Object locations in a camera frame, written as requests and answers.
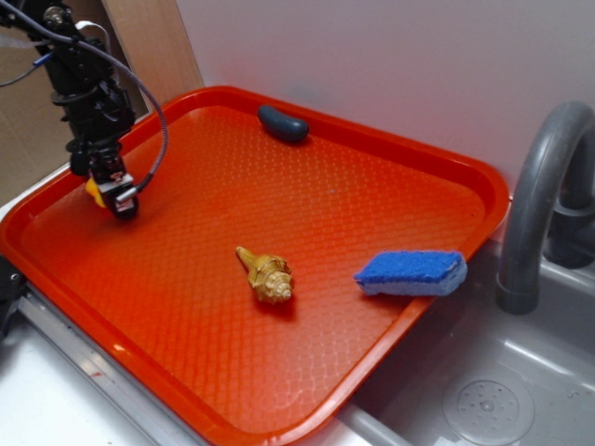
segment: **faucet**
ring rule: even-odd
[[[595,113],[566,102],[541,125],[509,212],[496,302],[506,312],[537,307],[544,257],[569,269],[595,259]]]

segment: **gray sink basin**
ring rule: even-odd
[[[473,258],[351,399],[398,434],[386,444],[595,445],[595,281],[546,264],[537,310],[510,315],[495,303],[497,251]]]

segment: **sponge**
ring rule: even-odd
[[[366,295],[450,295],[465,281],[459,252],[396,251],[375,256],[353,276]]]

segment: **red plastic tray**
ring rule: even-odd
[[[271,137],[264,103],[310,135]],[[169,153],[134,220],[65,173],[10,212],[0,251],[216,444],[281,445],[320,427],[432,301],[366,297],[352,275],[384,250],[469,259],[507,210],[486,164],[271,98],[216,87],[165,114]],[[125,137],[133,176],[160,141],[154,116]],[[287,260],[291,300],[256,300],[238,245]]]

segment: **seashell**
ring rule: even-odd
[[[260,302],[277,304],[291,297],[291,269],[278,256],[256,256],[238,246],[236,254],[248,269],[248,283],[257,292]]]

